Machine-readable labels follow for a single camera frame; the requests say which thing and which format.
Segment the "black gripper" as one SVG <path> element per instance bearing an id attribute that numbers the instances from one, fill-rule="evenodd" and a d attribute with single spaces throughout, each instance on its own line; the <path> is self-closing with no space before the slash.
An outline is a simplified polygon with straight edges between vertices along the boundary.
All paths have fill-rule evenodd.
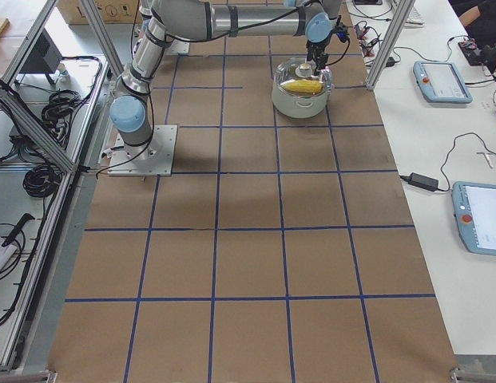
<path id="1" fill-rule="evenodd" d="M 326 48 L 329 44 L 329 38 L 325 38 L 324 40 L 318 42 L 307 40 L 306 49 L 308 63 L 311 65 L 314 62 L 312 58 L 317 58 L 318 71 L 325 69 L 327 66 L 328 54 L 326 53 Z"/>

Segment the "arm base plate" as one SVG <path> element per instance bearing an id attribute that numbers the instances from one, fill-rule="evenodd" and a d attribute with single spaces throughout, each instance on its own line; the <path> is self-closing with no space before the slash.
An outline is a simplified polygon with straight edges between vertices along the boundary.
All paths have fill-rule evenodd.
<path id="1" fill-rule="evenodd" d="M 169 56 L 187 56 L 190 44 L 184 41 L 173 40 L 171 45 L 165 49 L 165 54 Z"/>
<path id="2" fill-rule="evenodd" d="M 121 149 L 112 153 L 109 176 L 171 176 L 177 141 L 177 125 L 156 125 L 149 147 L 132 148 L 117 134 L 116 145 Z"/>

